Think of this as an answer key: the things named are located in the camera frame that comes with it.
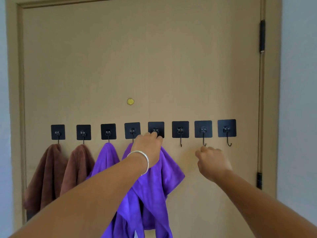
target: door trim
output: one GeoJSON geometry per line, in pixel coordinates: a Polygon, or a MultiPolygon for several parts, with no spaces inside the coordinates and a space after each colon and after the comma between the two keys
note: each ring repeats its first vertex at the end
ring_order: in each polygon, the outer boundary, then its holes
{"type": "MultiPolygon", "coordinates": [[[[22,207],[26,188],[22,11],[24,8],[91,1],[102,0],[6,0],[15,230],[26,221],[22,207]]],[[[277,181],[281,17],[282,0],[262,0],[261,19],[266,19],[267,27],[266,50],[260,57],[258,155],[259,170],[263,173],[263,190],[273,197],[276,197],[277,181]]]]}

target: bracelet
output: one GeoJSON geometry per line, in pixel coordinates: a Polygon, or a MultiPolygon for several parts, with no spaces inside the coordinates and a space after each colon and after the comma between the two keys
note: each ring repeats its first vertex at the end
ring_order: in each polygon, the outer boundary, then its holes
{"type": "Polygon", "coordinates": [[[143,155],[143,156],[145,157],[145,159],[146,159],[146,161],[147,161],[147,168],[146,168],[146,172],[145,172],[144,174],[142,174],[142,175],[145,175],[145,174],[148,172],[148,170],[149,170],[149,165],[150,165],[149,158],[147,157],[147,155],[146,155],[145,153],[143,153],[142,151],[139,151],[139,150],[136,150],[136,151],[133,151],[133,152],[129,153],[128,156],[129,156],[130,154],[132,154],[132,153],[140,153],[141,155],[143,155]]]}

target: hand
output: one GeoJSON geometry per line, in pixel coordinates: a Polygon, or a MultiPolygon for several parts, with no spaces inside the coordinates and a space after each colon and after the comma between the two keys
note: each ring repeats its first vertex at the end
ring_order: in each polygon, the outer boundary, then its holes
{"type": "Polygon", "coordinates": [[[138,150],[147,155],[149,168],[153,167],[159,160],[163,138],[161,136],[157,137],[157,135],[156,132],[138,135],[131,148],[131,152],[138,150]]]}
{"type": "Polygon", "coordinates": [[[198,168],[200,173],[212,182],[221,180],[224,174],[232,171],[229,160],[224,156],[220,149],[202,146],[195,153],[199,159],[198,168]]]}

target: beige door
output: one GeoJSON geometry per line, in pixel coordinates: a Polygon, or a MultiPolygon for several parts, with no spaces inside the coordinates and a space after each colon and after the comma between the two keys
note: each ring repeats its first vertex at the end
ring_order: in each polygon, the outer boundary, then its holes
{"type": "Polygon", "coordinates": [[[226,195],[198,172],[202,139],[194,121],[212,120],[207,145],[223,149],[255,184],[259,20],[260,0],[107,0],[24,10],[27,184],[56,143],[52,124],[65,124],[65,156],[82,143],[76,125],[90,124],[85,144],[97,158],[105,143],[100,124],[116,124],[112,143],[121,157],[131,142],[124,123],[140,122],[144,133],[149,121],[164,121],[163,146],[186,175],[167,200],[174,237],[252,237],[226,195]],[[231,147],[218,137],[221,119],[236,119],[231,147]],[[181,148],[172,121],[183,120],[190,137],[181,148]]]}

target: yellow dot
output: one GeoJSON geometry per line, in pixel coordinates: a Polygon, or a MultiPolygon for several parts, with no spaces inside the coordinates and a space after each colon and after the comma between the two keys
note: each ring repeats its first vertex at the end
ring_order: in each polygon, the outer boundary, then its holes
{"type": "Polygon", "coordinates": [[[129,104],[129,105],[134,104],[134,100],[133,100],[133,99],[131,99],[131,98],[129,98],[129,99],[128,99],[128,104],[129,104]]]}

